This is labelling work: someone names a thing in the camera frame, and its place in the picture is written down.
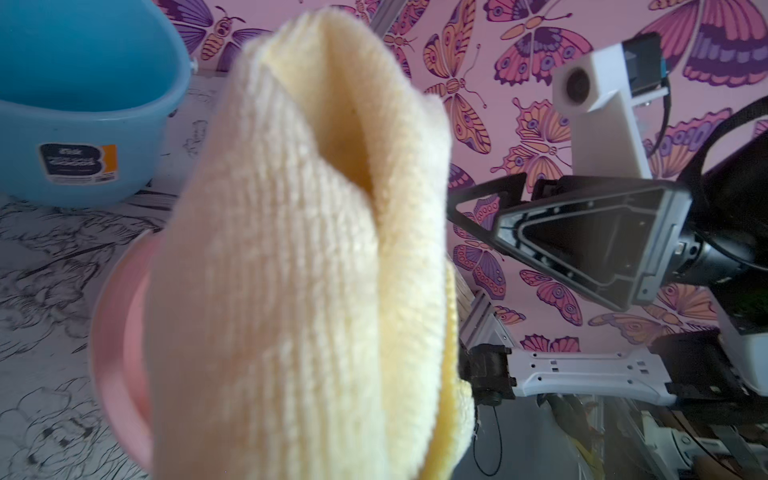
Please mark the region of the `yellow cleaning cloth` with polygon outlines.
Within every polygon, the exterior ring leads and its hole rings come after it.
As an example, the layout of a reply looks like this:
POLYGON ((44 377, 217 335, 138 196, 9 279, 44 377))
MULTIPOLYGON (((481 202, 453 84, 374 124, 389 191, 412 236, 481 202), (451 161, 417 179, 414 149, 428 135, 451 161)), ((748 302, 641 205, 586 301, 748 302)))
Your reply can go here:
POLYGON ((156 479, 448 479, 475 414, 453 136, 361 21, 248 43, 146 297, 156 479))

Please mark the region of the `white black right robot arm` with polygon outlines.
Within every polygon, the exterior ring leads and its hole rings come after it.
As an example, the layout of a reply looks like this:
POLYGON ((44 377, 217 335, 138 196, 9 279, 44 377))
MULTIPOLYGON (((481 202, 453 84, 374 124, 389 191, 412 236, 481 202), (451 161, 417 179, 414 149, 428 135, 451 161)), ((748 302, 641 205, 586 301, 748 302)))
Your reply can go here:
POLYGON ((767 418, 767 138, 713 170, 710 149, 764 117, 759 99, 717 124, 674 181, 595 176, 540 180, 523 200, 515 174, 457 189, 449 221, 524 263, 536 286, 605 309, 626 352, 571 352, 566 339, 485 343, 499 322, 461 336, 459 372, 479 405, 594 394, 671 407, 714 425, 767 418))

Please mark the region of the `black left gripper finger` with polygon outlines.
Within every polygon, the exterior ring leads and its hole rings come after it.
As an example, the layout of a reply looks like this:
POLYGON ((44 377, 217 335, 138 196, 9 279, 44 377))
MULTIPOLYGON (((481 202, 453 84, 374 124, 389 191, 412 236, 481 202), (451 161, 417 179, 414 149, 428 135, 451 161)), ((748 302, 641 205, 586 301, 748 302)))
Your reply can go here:
POLYGON ((514 225, 500 226, 499 215, 504 217, 513 207, 526 203, 525 173, 508 175, 483 183, 471 178, 460 183, 451 177, 447 219, 450 230, 457 237, 450 252, 514 252, 520 249, 514 225))

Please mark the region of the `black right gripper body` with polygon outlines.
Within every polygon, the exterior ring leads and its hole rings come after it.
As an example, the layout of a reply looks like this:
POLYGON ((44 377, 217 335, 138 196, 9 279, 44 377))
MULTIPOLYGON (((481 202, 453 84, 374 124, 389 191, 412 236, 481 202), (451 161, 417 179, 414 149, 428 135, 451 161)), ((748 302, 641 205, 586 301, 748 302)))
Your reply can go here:
POLYGON ((692 205, 676 182, 564 176, 502 210, 493 242, 613 311, 653 301, 692 205))

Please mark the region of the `pink plastic bucket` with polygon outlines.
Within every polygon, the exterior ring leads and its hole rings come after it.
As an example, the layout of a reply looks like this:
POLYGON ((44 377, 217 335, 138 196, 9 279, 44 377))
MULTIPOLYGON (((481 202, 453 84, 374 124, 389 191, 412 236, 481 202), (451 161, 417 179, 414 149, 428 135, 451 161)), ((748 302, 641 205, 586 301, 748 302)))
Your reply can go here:
POLYGON ((124 452, 152 468, 151 402, 143 357, 145 294, 164 236, 145 231, 113 266, 93 308, 89 369, 96 398, 124 452))

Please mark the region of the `light blue bucket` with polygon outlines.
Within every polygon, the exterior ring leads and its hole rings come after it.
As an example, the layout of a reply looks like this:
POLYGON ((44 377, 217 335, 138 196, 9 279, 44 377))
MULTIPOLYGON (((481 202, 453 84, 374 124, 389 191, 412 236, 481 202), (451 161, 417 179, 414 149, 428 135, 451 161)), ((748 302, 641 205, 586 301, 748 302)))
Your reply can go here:
POLYGON ((2 193, 79 208, 138 192, 191 74, 150 1, 3 2, 2 193))

